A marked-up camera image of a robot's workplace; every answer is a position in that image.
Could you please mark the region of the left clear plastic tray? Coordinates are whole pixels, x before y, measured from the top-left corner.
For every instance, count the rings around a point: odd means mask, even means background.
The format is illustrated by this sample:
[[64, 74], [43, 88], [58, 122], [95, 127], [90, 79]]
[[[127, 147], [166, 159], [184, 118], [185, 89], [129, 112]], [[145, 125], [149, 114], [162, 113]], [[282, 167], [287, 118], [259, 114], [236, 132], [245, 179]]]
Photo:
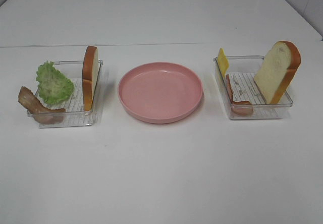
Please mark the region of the left clear plastic tray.
[[83, 61], [57, 61], [53, 66], [69, 78], [74, 84], [74, 91], [70, 98], [59, 104], [46, 104], [39, 96], [39, 91], [36, 90], [35, 96], [47, 108], [56, 109], [64, 108], [64, 113], [48, 113], [41, 114], [43, 118], [55, 120], [55, 123], [45, 124], [39, 123], [39, 128], [60, 128], [60, 127], [79, 127], [91, 126], [96, 123], [102, 114], [104, 88], [107, 83], [107, 77], [103, 73], [103, 61], [98, 61], [98, 76], [96, 88], [90, 111], [84, 110], [83, 104], [83, 88], [82, 88], [82, 68]]

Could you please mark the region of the green lettuce leaf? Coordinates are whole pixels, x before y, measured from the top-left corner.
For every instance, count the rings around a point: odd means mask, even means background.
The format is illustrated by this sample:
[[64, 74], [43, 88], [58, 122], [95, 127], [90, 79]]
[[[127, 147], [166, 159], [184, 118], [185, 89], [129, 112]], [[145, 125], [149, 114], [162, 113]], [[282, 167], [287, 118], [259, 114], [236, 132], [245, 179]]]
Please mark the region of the green lettuce leaf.
[[36, 72], [39, 96], [46, 104], [59, 104], [69, 99], [74, 91], [73, 82], [53, 65], [54, 62], [46, 61]]

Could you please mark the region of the bacon strip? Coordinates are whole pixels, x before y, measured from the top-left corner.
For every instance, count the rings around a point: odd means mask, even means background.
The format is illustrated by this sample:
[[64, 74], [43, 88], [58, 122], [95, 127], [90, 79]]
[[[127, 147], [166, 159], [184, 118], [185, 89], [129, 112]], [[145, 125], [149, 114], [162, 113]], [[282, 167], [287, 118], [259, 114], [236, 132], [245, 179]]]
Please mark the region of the bacon strip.
[[62, 115], [62, 113], [66, 112], [64, 108], [49, 109], [45, 107], [33, 92], [25, 86], [20, 89], [18, 102], [31, 114], [34, 114], [34, 119], [41, 124], [56, 124], [64, 120]]
[[229, 75], [226, 75], [226, 89], [228, 92], [231, 110], [240, 116], [250, 116], [253, 114], [253, 106], [250, 101], [234, 101], [233, 100], [233, 89], [230, 82]]

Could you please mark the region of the bread slice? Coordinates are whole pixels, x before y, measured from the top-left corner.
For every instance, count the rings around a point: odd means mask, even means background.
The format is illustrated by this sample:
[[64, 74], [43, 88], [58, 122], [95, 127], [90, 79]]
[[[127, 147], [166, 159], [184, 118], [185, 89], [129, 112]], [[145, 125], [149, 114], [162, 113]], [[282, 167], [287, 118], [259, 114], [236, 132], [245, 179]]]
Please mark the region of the bread slice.
[[88, 46], [84, 55], [82, 68], [82, 90], [84, 111], [92, 108], [94, 92], [98, 77], [98, 50], [95, 46]]
[[293, 43], [278, 41], [272, 46], [254, 76], [267, 104], [280, 101], [300, 64], [300, 52]]

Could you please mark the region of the clear plastic tray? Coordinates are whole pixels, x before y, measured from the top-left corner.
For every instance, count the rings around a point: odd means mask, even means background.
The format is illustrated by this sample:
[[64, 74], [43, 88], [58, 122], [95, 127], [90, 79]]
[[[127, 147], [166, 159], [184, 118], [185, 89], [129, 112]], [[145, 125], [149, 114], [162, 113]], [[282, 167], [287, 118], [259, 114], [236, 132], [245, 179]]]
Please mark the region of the clear plastic tray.
[[98, 61], [98, 76], [96, 88], [90, 111], [84, 110], [83, 104], [83, 88], [82, 88], [82, 68], [83, 61], [57, 61], [53, 66], [69, 78], [74, 84], [74, 91], [70, 98], [59, 104], [46, 104], [39, 96], [39, 91], [36, 90], [35, 96], [47, 108], [56, 109], [64, 108], [64, 113], [48, 113], [41, 114], [43, 118], [55, 120], [55, 123], [45, 124], [39, 123], [39, 128], [60, 128], [60, 127], [79, 127], [91, 126], [96, 123], [102, 114], [104, 88], [107, 83], [107, 77], [103, 73], [103, 61]]
[[263, 62], [263, 56], [228, 56], [227, 58], [229, 68], [224, 76], [220, 72], [218, 58], [214, 58], [213, 61], [217, 85], [230, 119], [281, 119], [288, 115], [288, 109], [293, 106], [288, 92], [284, 92], [279, 103], [267, 104], [254, 82], [254, 75]]

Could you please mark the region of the right clear plastic tray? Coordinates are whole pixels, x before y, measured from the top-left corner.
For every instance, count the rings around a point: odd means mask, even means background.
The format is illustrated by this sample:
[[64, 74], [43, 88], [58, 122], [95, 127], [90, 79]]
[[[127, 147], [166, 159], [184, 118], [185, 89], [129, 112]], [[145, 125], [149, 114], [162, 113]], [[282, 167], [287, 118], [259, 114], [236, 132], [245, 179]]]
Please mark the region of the right clear plastic tray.
[[213, 61], [217, 85], [230, 119], [281, 119], [288, 115], [288, 109], [293, 106], [288, 92], [284, 92], [279, 103], [267, 104], [254, 82], [254, 75], [263, 62], [263, 56], [228, 56], [227, 58], [229, 68], [224, 76], [220, 72], [218, 58], [214, 58]]

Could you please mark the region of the pink round plate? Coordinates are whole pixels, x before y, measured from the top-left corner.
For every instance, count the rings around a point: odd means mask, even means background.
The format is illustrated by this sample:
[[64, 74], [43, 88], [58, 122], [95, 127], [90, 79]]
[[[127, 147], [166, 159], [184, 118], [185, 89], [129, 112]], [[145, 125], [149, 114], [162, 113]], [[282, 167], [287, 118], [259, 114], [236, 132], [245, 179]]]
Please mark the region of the pink round plate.
[[189, 116], [200, 104], [203, 86], [191, 69], [155, 62], [131, 69], [119, 81], [125, 111], [148, 123], [165, 124]]

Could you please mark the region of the yellow cheese slice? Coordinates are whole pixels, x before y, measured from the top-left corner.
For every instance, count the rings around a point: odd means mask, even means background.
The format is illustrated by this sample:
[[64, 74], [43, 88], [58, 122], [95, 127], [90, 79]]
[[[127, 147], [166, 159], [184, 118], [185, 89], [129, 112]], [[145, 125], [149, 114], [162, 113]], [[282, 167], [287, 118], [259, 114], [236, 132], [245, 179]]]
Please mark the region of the yellow cheese slice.
[[219, 49], [219, 53], [218, 53], [218, 66], [219, 66], [221, 75], [224, 78], [226, 75], [226, 71], [229, 68], [229, 61], [222, 48]]

